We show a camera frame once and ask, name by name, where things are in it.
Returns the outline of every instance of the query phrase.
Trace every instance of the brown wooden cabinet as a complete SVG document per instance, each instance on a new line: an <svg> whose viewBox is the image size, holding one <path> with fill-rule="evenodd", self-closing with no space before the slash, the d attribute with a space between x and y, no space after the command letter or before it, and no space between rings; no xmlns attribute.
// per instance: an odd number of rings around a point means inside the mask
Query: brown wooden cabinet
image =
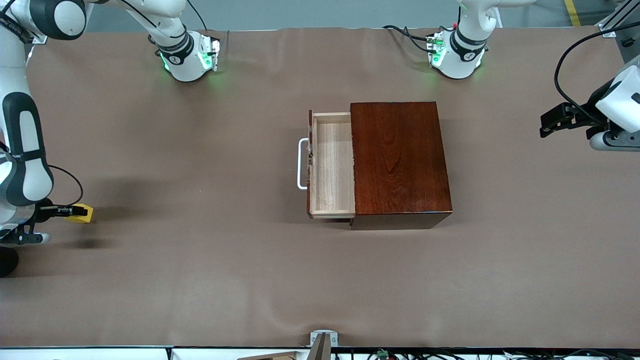
<svg viewBox="0 0 640 360"><path fill-rule="evenodd" d="M307 212L352 229L430 229L452 213L435 102L309 112Z"/></svg>

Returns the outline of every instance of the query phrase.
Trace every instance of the open drawer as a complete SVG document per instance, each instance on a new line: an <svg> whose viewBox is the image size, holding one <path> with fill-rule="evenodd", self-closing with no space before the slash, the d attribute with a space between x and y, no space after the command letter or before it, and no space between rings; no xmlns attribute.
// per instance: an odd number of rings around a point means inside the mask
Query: open drawer
<svg viewBox="0 0 640 360"><path fill-rule="evenodd" d="M300 184L309 142L307 185ZM311 218L351 229L430 229L452 213L435 102L359 102L348 113L309 112L298 147L298 187Z"/></svg>
<svg viewBox="0 0 640 360"><path fill-rule="evenodd" d="M353 218L351 113L311 113L307 212L311 218Z"/></svg>

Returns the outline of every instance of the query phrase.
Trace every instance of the table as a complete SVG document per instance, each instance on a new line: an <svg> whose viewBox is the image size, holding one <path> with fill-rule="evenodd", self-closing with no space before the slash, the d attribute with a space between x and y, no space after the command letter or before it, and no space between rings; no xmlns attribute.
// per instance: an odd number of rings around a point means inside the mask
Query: table
<svg viewBox="0 0 640 360"><path fill-rule="evenodd" d="M47 158L95 222L50 221L50 244L20 250L0 345L282 347L331 328L349 346L637 347L640 157L538 136L557 59L594 30L497 29L461 81L380 29L230 33L221 72L189 84L142 34L51 40L28 69ZM584 101L621 65L596 38L561 82ZM431 100L453 215L382 232L308 218L309 109ZM55 175L52 198L74 198Z"/></svg>

